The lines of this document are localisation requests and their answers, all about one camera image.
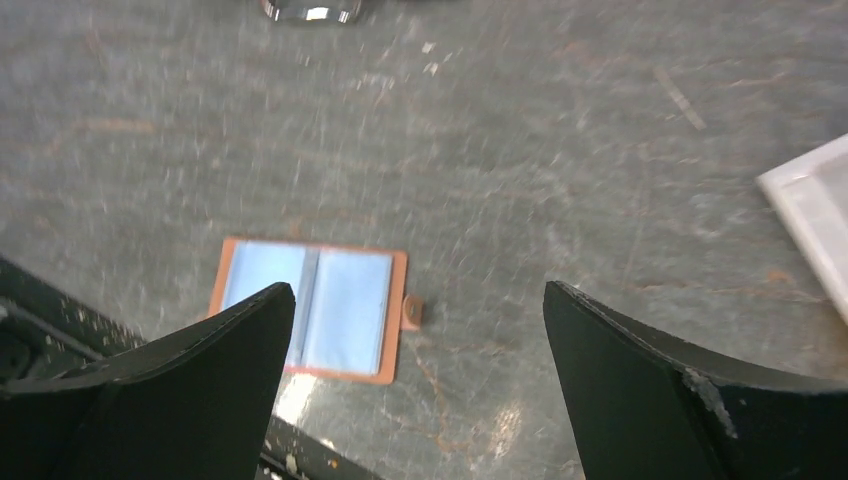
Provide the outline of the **brown leather card holder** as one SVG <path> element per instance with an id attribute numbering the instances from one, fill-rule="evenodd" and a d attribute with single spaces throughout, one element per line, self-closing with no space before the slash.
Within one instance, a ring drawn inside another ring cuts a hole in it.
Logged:
<path id="1" fill-rule="evenodd" d="M 423 302 L 405 291 L 407 269 L 403 250 L 228 237 L 208 313 L 287 283 L 296 307 L 286 372 L 388 385 L 401 332 L 421 326 Z"/>

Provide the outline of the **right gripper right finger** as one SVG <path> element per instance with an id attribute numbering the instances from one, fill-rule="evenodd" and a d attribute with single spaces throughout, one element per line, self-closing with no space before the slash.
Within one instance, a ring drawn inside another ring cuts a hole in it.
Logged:
<path id="1" fill-rule="evenodd" d="M 589 479 L 843 479 L 847 386 L 690 343 L 559 281 L 543 316 Z"/>

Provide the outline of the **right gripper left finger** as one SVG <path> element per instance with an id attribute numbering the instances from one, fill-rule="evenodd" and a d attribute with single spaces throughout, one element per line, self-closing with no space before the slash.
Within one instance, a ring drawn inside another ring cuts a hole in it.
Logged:
<path id="1" fill-rule="evenodd" d="M 128 352 L 1 389 L 5 479 L 251 479 L 284 369 L 291 287 Z"/>

